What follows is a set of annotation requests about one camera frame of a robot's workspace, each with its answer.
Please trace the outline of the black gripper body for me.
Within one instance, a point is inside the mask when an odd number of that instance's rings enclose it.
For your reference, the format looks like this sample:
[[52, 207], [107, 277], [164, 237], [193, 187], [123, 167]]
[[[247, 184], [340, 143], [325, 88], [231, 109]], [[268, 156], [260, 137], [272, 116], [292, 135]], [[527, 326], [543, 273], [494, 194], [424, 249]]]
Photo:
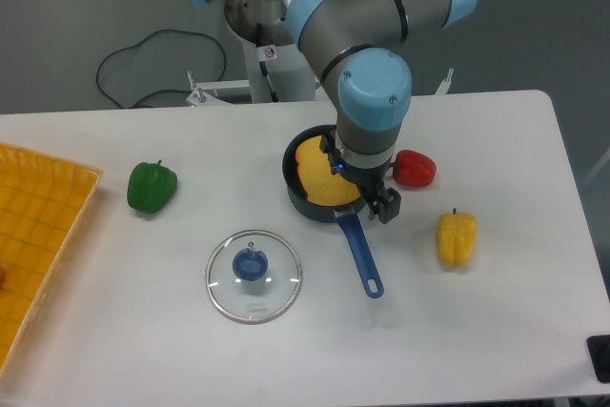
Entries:
[[350, 150], [337, 133], [324, 133], [320, 149], [328, 157], [331, 173], [339, 173], [344, 179], [355, 184], [362, 195], [385, 195], [385, 174], [395, 147], [376, 154], [356, 153]]

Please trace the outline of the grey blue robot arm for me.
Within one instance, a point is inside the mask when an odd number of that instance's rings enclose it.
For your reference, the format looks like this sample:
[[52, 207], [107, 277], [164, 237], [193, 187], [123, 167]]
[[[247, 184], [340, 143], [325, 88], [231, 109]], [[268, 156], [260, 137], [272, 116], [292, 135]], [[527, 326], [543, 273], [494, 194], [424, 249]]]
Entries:
[[410, 69], [393, 46], [451, 26], [478, 0], [222, 1], [253, 101], [307, 101], [324, 90], [336, 112], [322, 140], [331, 170], [357, 186], [373, 217], [391, 221], [400, 197], [384, 176], [412, 94]]

